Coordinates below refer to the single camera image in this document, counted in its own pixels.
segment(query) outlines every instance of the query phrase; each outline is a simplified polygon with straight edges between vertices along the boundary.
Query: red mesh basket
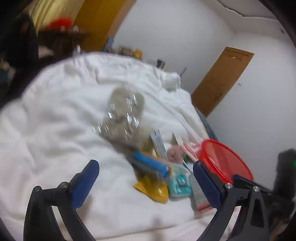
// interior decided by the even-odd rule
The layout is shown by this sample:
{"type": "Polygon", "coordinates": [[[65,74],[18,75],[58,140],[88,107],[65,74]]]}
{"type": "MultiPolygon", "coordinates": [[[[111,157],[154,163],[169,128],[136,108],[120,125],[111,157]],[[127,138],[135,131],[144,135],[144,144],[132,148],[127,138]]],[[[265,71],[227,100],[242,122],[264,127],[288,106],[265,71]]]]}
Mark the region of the red mesh basket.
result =
{"type": "Polygon", "coordinates": [[[232,176],[238,174],[251,181],[253,175],[244,161],[230,148],[214,140],[205,140],[201,146],[200,160],[210,172],[215,173],[223,183],[232,183],[232,176]]]}

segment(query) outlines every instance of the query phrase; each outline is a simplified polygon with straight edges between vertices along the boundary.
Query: bed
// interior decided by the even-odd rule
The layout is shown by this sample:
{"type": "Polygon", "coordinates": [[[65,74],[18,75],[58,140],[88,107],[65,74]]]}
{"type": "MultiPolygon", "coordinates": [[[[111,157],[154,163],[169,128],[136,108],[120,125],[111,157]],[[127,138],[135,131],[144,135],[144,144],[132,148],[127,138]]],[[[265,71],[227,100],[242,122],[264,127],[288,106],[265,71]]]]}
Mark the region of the bed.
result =
{"type": "MultiPolygon", "coordinates": [[[[22,240],[34,186],[54,188],[95,159],[100,175],[77,212],[96,240],[196,240],[215,211],[198,214],[190,198],[152,201],[132,187],[137,180],[125,148],[93,130],[106,115],[114,88],[125,86],[145,97],[141,123],[160,130],[166,148],[172,132],[192,142],[209,138],[180,85],[176,73],[107,53],[80,55],[43,69],[0,113],[0,217],[12,236],[22,240]]],[[[65,239],[71,240],[55,214],[65,239]]]]}

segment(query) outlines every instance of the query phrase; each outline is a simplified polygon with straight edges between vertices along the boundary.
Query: red object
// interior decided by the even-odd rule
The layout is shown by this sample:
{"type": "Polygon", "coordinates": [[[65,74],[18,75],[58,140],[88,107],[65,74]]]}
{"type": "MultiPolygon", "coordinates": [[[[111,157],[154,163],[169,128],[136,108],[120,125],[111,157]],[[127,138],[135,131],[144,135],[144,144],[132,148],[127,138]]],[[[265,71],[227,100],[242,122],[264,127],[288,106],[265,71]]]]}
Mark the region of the red object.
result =
{"type": "Polygon", "coordinates": [[[233,184],[232,176],[234,174],[251,181],[254,180],[252,172],[245,162],[233,150],[218,141],[204,140],[199,160],[223,183],[233,184]]]}
{"type": "Polygon", "coordinates": [[[65,30],[69,29],[72,26],[72,19],[70,18],[59,18],[57,20],[52,21],[46,29],[58,29],[60,30],[62,27],[65,30]]]}

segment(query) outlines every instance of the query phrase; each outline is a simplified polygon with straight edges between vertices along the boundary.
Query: teal package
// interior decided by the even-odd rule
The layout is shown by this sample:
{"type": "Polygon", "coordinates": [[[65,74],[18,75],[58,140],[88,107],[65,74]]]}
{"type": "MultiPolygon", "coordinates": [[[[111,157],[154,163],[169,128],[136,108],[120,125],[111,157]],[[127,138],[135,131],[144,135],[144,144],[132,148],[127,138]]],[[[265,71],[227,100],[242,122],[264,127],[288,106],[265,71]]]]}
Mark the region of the teal package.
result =
{"type": "Polygon", "coordinates": [[[186,197],[192,195],[188,171],[182,165],[172,164],[173,172],[168,182],[171,197],[186,197]]]}

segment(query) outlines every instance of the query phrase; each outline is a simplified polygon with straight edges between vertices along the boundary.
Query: transparent plastic wrap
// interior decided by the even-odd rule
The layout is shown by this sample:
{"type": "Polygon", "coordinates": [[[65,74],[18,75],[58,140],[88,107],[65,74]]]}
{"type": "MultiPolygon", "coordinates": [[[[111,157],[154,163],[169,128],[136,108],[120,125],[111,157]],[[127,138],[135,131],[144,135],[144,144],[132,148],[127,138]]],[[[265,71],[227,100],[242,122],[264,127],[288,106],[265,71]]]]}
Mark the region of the transparent plastic wrap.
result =
{"type": "Polygon", "coordinates": [[[143,113],[144,97],[125,87],[116,88],[109,100],[108,113],[99,122],[99,134],[112,141],[140,148],[143,129],[139,119],[143,113]]]}

